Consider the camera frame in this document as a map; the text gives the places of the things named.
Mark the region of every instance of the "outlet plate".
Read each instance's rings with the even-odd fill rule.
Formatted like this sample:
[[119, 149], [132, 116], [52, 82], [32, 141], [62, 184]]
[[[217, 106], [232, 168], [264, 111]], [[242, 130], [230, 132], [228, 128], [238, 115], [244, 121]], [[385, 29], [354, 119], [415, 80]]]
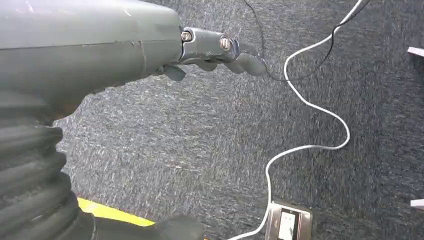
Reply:
[[265, 240], [311, 240], [312, 212], [285, 202], [269, 208]]

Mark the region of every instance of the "metal joint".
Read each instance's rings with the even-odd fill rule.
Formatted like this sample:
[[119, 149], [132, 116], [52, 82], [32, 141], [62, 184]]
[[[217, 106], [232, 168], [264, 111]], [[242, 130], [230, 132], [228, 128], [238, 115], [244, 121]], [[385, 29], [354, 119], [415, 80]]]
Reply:
[[221, 32], [185, 27], [181, 33], [182, 55], [179, 64], [195, 61], [233, 62], [240, 54], [239, 43]]

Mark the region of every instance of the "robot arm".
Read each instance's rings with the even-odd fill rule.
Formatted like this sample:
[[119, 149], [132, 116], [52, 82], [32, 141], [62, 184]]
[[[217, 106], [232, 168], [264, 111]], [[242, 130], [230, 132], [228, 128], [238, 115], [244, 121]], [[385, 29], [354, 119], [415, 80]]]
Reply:
[[108, 87], [161, 74], [180, 81], [178, 65], [265, 71], [238, 41], [182, 28], [172, 9], [138, 0], [5, 0], [0, 16], [0, 89], [40, 98], [54, 119]]
[[259, 56], [138, 0], [3, 0], [0, 33], [0, 239], [202, 240], [187, 217], [139, 227], [82, 212], [52, 123], [107, 87], [162, 74], [180, 81], [179, 65], [259, 75]]

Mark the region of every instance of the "screw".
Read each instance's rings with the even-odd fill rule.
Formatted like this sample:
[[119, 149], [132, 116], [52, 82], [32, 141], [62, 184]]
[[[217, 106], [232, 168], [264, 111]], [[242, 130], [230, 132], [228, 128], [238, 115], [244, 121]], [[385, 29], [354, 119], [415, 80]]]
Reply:
[[227, 36], [222, 36], [219, 45], [224, 51], [228, 51], [231, 48], [231, 40]]
[[181, 40], [182, 40], [183, 42], [190, 42], [192, 39], [193, 39], [193, 36], [192, 36], [192, 34], [191, 34], [190, 32], [188, 32], [188, 31], [183, 31], [183, 32], [181, 33]]

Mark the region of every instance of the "yellow tape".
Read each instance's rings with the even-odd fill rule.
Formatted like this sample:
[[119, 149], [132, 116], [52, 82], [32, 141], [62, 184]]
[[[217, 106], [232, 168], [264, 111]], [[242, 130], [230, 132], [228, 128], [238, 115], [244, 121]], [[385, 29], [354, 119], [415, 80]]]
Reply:
[[78, 204], [82, 211], [86, 213], [91, 213], [99, 218], [119, 220], [143, 227], [154, 224], [153, 221], [149, 221], [147, 219], [131, 215], [118, 209], [111, 208], [82, 198], [78, 198]]

